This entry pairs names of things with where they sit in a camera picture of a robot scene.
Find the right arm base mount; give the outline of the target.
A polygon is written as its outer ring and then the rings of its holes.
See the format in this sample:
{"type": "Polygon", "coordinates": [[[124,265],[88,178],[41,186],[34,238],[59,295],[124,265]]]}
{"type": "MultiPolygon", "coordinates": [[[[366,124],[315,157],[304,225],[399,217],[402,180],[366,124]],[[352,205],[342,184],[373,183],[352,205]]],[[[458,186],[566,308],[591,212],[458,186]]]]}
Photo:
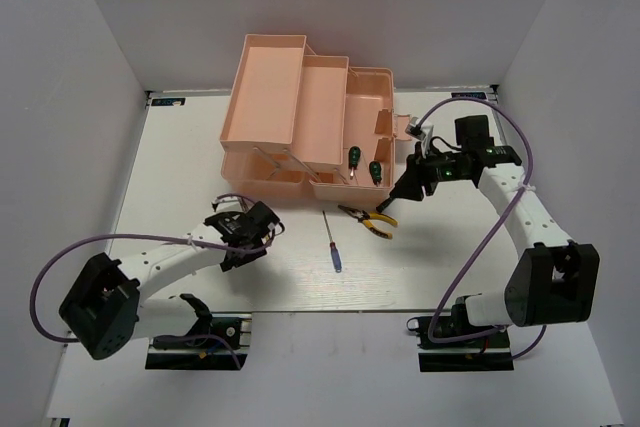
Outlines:
{"type": "Polygon", "coordinates": [[[513,371],[511,345],[505,331],[491,336],[438,344],[427,335],[431,316],[411,317],[407,331],[418,340],[418,362],[421,373],[470,373],[513,371]]]}

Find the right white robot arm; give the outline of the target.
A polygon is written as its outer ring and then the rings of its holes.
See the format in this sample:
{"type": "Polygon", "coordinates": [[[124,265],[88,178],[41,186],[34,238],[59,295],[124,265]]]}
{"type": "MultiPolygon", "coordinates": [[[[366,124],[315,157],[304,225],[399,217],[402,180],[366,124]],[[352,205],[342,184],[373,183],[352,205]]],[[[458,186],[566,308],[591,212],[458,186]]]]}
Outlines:
{"type": "Polygon", "coordinates": [[[405,172],[395,183],[383,211],[396,199],[421,201],[444,182],[470,181],[491,203],[508,232],[519,261],[505,286],[463,296],[451,309],[451,326],[435,334],[472,346],[489,328],[528,327],[586,321],[592,310],[600,257],[591,244],[572,239],[552,218],[532,187],[516,151],[498,145],[488,118],[475,115],[455,122],[456,145],[433,145],[433,126],[412,118],[406,132],[416,139],[405,172]]]}

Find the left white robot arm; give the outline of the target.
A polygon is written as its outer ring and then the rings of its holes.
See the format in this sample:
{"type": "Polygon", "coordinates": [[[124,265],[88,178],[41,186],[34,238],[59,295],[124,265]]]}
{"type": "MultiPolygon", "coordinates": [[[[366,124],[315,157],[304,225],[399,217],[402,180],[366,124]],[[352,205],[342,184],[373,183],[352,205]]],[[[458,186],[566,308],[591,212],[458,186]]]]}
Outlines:
{"type": "Polygon", "coordinates": [[[215,213],[152,250],[123,259],[96,254],[80,271],[59,314],[95,360],[138,338],[163,348],[209,342],[227,347],[228,341],[213,333],[213,315],[202,300],[191,293],[157,294],[203,268],[228,272],[265,256],[281,226],[276,213],[257,202],[247,211],[215,213]]]}

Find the green stubby screwdriver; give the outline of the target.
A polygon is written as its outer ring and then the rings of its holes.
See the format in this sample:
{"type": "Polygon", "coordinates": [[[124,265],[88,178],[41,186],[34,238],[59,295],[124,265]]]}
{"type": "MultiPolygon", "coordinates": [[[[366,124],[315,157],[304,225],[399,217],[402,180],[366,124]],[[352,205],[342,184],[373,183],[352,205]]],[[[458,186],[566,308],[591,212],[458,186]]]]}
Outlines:
{"type": "Polygon", "coordinates": [[[348,150],[348,169],[349,169],[349,178],[351,180],[356,179],[356,171],[358,169],[358,165],[361,159],[361,149],[358,146],[352,146],[348,150]]]}
{"type": "Polygon", "coordinates": [[[381,163],[378,161],[371,161],[368,166],[369,174],[371,176],[372,182],[375,186],[379,186],[382,183],[383,179],[383,170],[381,163]]]}

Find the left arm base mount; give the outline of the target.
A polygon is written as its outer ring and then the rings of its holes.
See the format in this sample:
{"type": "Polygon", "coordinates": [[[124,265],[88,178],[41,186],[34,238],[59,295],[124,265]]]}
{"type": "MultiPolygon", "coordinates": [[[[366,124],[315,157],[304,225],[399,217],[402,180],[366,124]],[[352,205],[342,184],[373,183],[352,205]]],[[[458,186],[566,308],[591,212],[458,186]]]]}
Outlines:
{"type": "Polygon", "coordinates": [[[184,342],[150,341],[145,369],[150,371],[239,371],[251,343],[252,316],[212,314],[201,318],[184,342]]]}

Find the pink plastic toolbox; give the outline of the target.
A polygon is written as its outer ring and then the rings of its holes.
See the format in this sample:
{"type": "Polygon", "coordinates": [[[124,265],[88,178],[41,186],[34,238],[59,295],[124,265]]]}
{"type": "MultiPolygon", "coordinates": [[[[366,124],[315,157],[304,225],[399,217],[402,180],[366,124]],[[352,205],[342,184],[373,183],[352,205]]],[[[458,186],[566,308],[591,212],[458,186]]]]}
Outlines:
{"type": "Polygon", "coordinates": [[[370,208],[393,187],[408,122],[394,108],[390,69],[318,54],[304,35],[248,34],[220,134],[221,175],[247,195],[370,208]],[[361,149],[355,180],[352,146],[361,149]],[[371,161],[382,166],[379,186],[371,161]]]}

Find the blue handle screwdriver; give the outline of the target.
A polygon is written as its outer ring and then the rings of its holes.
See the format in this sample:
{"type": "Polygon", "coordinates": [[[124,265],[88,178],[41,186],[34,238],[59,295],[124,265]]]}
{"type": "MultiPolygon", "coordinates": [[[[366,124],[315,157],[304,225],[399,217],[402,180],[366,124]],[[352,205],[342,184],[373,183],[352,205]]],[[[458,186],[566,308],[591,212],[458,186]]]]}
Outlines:
{"type": "Polygon", "coordinates": [[[330,256],[331,256],[331,261],[332,261],[332,265],[333,268],[335,270],[336,273],[341,273],[342,272],[342,261],[341,261],[341,257],[339,254],[339,250],[337,248],[336,243],[334,242],[331,230],[330,230],[330,226],[328,223],[328,219],[326,216],[326,212],[322,211],[322,215],[323,215],[323,220],[324,220],[324,224],[325,224],[325,228],[326,228],[326,232],[327,232],[327,236],[329,239],[329,250],[330,250],[330,256]]]}

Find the yellow pliers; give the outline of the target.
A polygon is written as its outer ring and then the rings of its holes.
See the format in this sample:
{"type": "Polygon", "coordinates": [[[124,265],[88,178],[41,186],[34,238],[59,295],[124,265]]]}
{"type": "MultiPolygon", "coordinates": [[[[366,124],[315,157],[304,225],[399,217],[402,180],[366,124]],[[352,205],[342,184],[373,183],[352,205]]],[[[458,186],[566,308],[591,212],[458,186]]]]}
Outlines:
{"type": "Polygon", "coordinates": [[[356,219],[358,223],[362,224],[375,236],[385,240],[391,240],[393,238],[393,234],[391,232],[379,229],[376,226],[376,222],[383,222],[393,228],[396,228],[398,226],[398,222],[394,218],[378,212],[369,212],[344,205],[339,205],[338,208],[348,216],[356,219]]]}

